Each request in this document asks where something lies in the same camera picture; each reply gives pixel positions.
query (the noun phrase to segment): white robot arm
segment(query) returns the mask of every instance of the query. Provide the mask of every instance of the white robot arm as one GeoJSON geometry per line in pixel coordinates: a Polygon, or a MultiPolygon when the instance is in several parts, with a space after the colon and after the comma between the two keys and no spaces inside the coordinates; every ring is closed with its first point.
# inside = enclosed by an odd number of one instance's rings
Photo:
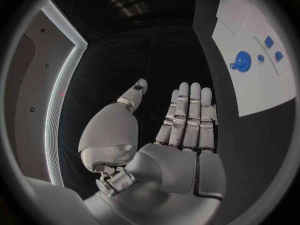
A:
{"type": "Polygon", "coordinates": [[[132,113],[146,91],[140,79],[86,126],[79,143],[82,162],[101,177],[100,191],[85,203],[102,224],[209,224],[226,191],[214,147],[212,92],[181,83],[155,142],[137,151],[132,113]]]}

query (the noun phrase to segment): white light strip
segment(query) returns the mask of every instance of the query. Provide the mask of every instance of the white light strip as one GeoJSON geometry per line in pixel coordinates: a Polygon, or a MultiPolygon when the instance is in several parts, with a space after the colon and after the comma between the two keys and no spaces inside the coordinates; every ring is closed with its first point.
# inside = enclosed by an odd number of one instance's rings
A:
{"type": "Polygon", "coordinates": [[[44,147],[50,180],[54,185],[64,186],[58,154],[60,116],[65,99],[64,95],[88,43],[51,1],[41,10],[75,45],[65,60],[53,86],[47,107],[44,130],[44,147]]]}

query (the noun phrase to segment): blue shape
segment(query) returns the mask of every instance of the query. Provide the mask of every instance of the blue shape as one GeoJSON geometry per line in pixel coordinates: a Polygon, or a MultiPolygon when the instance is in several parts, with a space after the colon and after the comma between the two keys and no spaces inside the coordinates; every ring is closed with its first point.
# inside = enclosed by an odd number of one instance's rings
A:
{"type": "Polygon", "coordinates": [[[260,62],[264,62],[264,61],[265,61],[265,57],[264,57],[263,55],[261,55],[261,54],[259,54],[259,55],[257,56],[257,59],[258,59],[260,62]]]}
{"type": "Polygon", "coordinates": [[[284,56],[280,51],[277,51],[275,53],[275,57],[276,57],[277,62],[279,62],[284,56]]]}
{"type": "Polygon", "coordinates": [[[237,69],[240,72],[244,73],[249,70],[251,66],[251,57],[246,51],[240,51],[235,58],[235,63],[231,63],[230,67],[232,69],[237,69]]]}
{"type": "Polygon", "coordinates": [[[264,43],[268,48],[270,48],[274,44],[274,41],[272,40],[272,38],[267,36],[266,39],[264,40],[264,43]]]}

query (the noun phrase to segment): blue square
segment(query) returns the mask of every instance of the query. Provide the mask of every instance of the blue square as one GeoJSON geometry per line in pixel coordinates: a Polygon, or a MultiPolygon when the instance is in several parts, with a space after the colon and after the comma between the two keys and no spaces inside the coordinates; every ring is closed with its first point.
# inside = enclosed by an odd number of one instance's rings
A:
{"type": "Polygon", "coordinates": [[[277,51],[275,53],[275,57],[276,57],[277,62],[279,62],[284,56],[280,51],[277,51]]]}
{"type": "Polygon", "coordinates": [[[270,38],[269,36],[267,36],[267,38],[264,40],[264,43],[265,43],[265,45],[268,48],[270,48],[274,44],[274,41],[272,40],[272,38],[270,38]]]}

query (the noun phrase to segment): robotic hand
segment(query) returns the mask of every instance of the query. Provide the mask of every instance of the robotic hand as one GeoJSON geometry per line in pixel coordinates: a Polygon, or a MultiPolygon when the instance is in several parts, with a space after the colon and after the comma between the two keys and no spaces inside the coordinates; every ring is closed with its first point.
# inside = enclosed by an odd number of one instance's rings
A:
{"type": "Polygon", "coordinates": [[[78,150],[85,167],[101,177],[100,192],[85,203],[102,224],[210,224],[226,191],[214,147],[212,92],[181,83],[156,141],[137,151],[132,113],[147,86],[140,79],[86,126],[78,150]]]}

